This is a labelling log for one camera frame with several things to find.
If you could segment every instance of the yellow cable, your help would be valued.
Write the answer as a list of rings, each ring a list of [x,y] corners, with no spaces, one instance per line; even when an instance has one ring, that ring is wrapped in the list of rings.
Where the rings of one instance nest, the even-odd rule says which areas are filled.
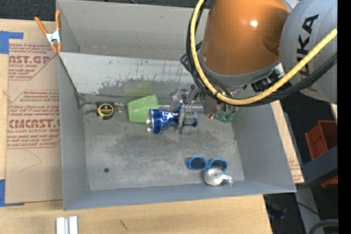
[[[326,37],[324,37],[299,63],[297,63],[287,74],[285,74],[282,79],[280,79],[278,82],[276,82],[273,86],[265,90],[264,92],[252,96],[247,99],[232,99],[229,98],[225,95],[223,95],[221,92],[218,92],[217,89],[209,82],[207,79],[206,75],[202,71],[199,59],[197,57],[197,52],[196,52],[196,44],[195,44],[195,25],[196,25],[196,20],[199,15],[199,11],[201,9],[202,4],[204,3],[205,0],[199,0],[197,3],[193,16],[191,18],[191,23],[190,23],[190,47],[191,47],[191,55],[194,60],[194,65],[195,68],[200,76],[201,81],[203,84],[207,87],[207,89],[213,94],[217,95],[217,98],[227,104],[231,105],[247,105],[247,104],[252,104],[254,102],[257,102],[259,100],[262,100],[263,98],[267,97],[271,93],[277,91],[281,86],[283,86],[286,82],[288,82],[291,77],[293,77],[299,70],[301,70],[310,60],[320,52],[324,46],[326,46],[336,35],[337,35],[337,27],[334,28]]]

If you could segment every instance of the cardboard box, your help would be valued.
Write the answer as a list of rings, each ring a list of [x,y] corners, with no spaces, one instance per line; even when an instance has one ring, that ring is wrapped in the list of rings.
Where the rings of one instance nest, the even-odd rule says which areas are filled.
[[[35,21],[2,19],[0,45],[5,203],[62,199],[58,56]]]
[[[295,192],[272,105],[239,108],[232,124],[198,114],[190,135],[149,134],[124,109],[97,117],[97,101],[156,94],[168,103],[179,85],[193,83],[179,62],[192,9],[72,0],[57,0],[57,9],[65,210]],[[225,158],[234,185],[204,184],[184,164],[193,155]]]

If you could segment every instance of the red box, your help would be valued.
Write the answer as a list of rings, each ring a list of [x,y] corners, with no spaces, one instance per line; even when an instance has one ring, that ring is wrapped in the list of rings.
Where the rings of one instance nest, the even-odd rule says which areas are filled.
[[[317,126],[305,133],[312,160],[337,145],[338,130],[336,121],[317,121]],[[338,176],[321,184],[323,188],[338,187]]]

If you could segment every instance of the gray metal bin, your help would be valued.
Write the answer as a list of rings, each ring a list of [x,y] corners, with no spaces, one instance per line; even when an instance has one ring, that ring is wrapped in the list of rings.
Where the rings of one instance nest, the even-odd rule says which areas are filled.
[[[166,104],[193,83],[179,62],[192,9],[72,0],[57,0],[57,9],[65,210],[295,192],[271,105],[241,107],[232,124],[198,114],[190,135],[151,135],[123,109],[97,117],[97,101],[125,104],[154,93]],[[184,164],[193,155],[225,158],[233,186],[204,184]]]

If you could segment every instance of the blue tape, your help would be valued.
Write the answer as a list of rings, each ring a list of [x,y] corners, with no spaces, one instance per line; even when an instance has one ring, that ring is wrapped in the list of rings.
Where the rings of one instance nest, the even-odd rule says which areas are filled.
[[[5,180],[0,180],[0,208],[6,206],[21,206],[21,204],[5,204]]]
[[[23,32],[0,31],[0,54],[9,53],[10,39],[23,39]]]

